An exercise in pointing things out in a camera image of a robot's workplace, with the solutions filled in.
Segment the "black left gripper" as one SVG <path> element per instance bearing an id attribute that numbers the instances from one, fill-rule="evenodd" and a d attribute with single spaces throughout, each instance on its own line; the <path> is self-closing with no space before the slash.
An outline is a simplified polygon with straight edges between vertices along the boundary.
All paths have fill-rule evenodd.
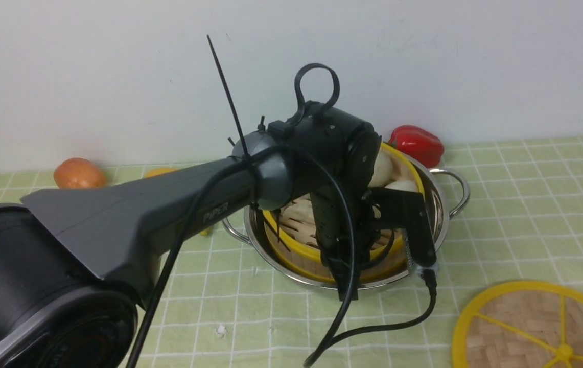
<path id="1" fill-rule="evenodd" d="M 343 191 L 347 208 L 332 184 L 312 192 L 315 237 L 321 262 L 334 279 L 340 301 L 346 300 L 354 265 L 355 288 L 350 299 L 357 301 L 361 273 L 371 265 L 371 248 L 380 239 L 380 231 L 370 228 L 374 212 L 368 186 L 349 181 L 343 184 Z"/>

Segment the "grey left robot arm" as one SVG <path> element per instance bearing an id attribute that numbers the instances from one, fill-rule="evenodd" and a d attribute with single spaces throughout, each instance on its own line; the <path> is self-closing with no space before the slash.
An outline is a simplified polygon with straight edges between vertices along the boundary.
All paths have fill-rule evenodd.
<path id="1" fill-rule="evenodd" d="M 221 160 L 97 189 L 43 189 L 0 203 L 0 367 L 118 367 L 137 307 L 167 282 L 160 257 L 254 203 L 318 200 L 322 245 L 366 245 L 362 198 L 381 138 L 371 123 L 310 103 L 294 123 L 244 136 Z"/>

